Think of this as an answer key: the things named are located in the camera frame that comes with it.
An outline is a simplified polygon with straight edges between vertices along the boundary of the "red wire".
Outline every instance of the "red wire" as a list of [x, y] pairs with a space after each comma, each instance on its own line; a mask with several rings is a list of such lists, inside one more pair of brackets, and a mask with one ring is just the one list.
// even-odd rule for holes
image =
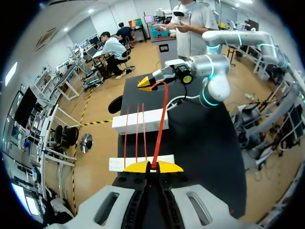
[[127, 126], [128, 126], [129, 107], [130, 107], [130, 105], [128, 105], [128, 107], [127, 107], [126, 128], [125, 128], [124, 168], [126, 168], [126, 146], [127, 146]]
[[166, 105], [167, 105], [167, 100], [168, 100], [168, 85], [166, 84], [166, 82], [164, 82], [164, 81], [157, 82], [152, 86], [152, 88], [154, 88], [155, 86], [157, 86], [160, 83], [163, 83], [165, 86], [165, 97], [164, 97], [163, 111], [162, 111], [162, 117], [161, 117], [158, 137], [157, 137], [156, 148], [154, 149], [153, 160], [152, 160], [152, 164], [151, 164], [152, 170], [157, 170], [157, 158], [158, 158], [159, 150], [160, 150], [163, 124], [164, 124], [164, 118], [165, 118], [165, 112], [166, 112]]
[[145, 160], [147, 161], [146, 135], [145, 135], [145, 121], [144, 121], [144, 104], [142, 104], [142, 114], [143, 114], [143, 133], [144, 133]]
[[135, 163], [138, 163], [139, 110], [140, 110], [140, 104], [138, 104], [138, 111], [137, 111], [137, 133], [136, 133], [136, 136], [135, 136]]

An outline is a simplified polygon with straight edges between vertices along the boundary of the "caution tape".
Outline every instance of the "caution tape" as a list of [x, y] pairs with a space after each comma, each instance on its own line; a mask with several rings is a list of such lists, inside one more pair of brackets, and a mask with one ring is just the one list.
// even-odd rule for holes
[[[82, 115], [81, 115], [81, 121], [80, 121], [80, 123], [82, 123], [82, 120], [83, 120], [83, 118], [84, 118], [85, 111], [86, 111], [88, 102], [89, 102], [89, 100], [90, 100], [90, 97], [91, 97], [91, 95], [92, 95], [92, 92], [93, 92], [93, 89], [91, 89], [91, 91], [90, 91], [89, 97], [88, 97], [88, 99], [87, 99], [86, 105], [85, 105], [84, 110], [83, 110]], [[74, 155], [73, 155], [74, 158], [76, 157], [77, 144], [78, 144], [78, 141], [77, 141], [76, 144], [75, 144]], [[75, 215], [77, 215], [77, 208], [76, 208], [76, 202], [75, 202], [75, 192], [74, 192], [74, 187], [75, 187], [75, 184], [74, 184], [74, 170], [75, 170], [75, 169], [74, 169], [74, 168], [75, 168], [75, 167], [72, 167], [72, 194], [73, 194], [74, 211], [75, 211]]]
[[112, 119], [104, 120], [104, 121], [97, 121], [97, 122], [91, 122], [83, 124], [82, 126], [88, 126], [88, 125], [97, 125], [97, 124], [103, 124], [103, 123], [112, 123]]

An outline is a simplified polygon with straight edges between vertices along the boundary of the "black tablecloth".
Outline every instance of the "black tablecloth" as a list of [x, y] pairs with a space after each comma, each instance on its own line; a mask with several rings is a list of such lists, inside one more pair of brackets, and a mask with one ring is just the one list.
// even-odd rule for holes
[[[137, 104], [144, 109], [163, 107], [164, 91], [146, 92], [137, 89], [138, 81], [147, 75], [126, 80], [121, 115], [137, 112]], [[201, 91], [202, 80], [187, 86], [188, 96]], [[169, 85], [169, 101], [184, 95], [184, 87], [176, 82]], [[203, 187], [228, 204], [232, 216], [245, 214], [246, 180], [241, 149], [225, 105], [205, 108], [197, 100], [187, 100], [168, 112], [169, 130], [164, 130], [159, 155], [174, 154], [175, 163], [185, 173], [196, 178]], [[153, 156], [157, 132], [146, 133], [148, 156]], [[143, 134], [138, 137], [138, 156], [144, 156]], [[127, 157], [135, 157], [135, 135], [127, 137]], [[124, 136], [119, 136], [118, 157], [124, 157]], [[165, 228], [158, 210], [158, 199], [150, 194], [144, 227]]]

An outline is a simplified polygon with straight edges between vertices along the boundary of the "white box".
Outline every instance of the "white box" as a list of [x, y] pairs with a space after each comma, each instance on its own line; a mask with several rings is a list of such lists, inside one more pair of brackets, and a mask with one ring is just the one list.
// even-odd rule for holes
[[[144, 111], [145, 132], [158, 131], [160, 127], [163, 109]], [[112, 128], [125, 135], [127, 115], [114, 117]], [[127, 134], [137, 133], [137, 113], [128, 115]], [[169, 129], [167, 111], [165, 112], [163, 130]], [[143, 112], [138, 116], [138, 133], [143, 133]]]

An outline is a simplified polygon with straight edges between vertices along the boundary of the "white t-shirt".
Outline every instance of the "white t-shirt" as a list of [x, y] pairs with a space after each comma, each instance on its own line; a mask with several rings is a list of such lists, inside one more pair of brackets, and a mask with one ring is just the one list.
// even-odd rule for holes
[[108, 41], [105, 42], [105, 46], [102, 50], [102, 54], [107, 54], [112, 52], [114, 57], [119, 60], [126, 60], [127, 57], [123, 58], [122, 54], [126, 52], [126, 48], [122, 45], [118, 39], [111, 37]]
[[[204, 4], [199, 2], [192, 2], [187, 5], [179, 4], [173, 11], [181, 10], [187, 14], [187, 18], [179, 20], [173, 14], [172, 22], [183, 22], [192, 26], [200, 28], [208, 28], [218, 30], [218, 25], [214, 17], [213, 12]], [[178, 55], [189, 57], [196, 55], [203, 55], [206, 53], [206, 44], [204, 43], [202, 36], [195, 32], [182, 33], [176, 29], [177, 32], [177, 46]]]

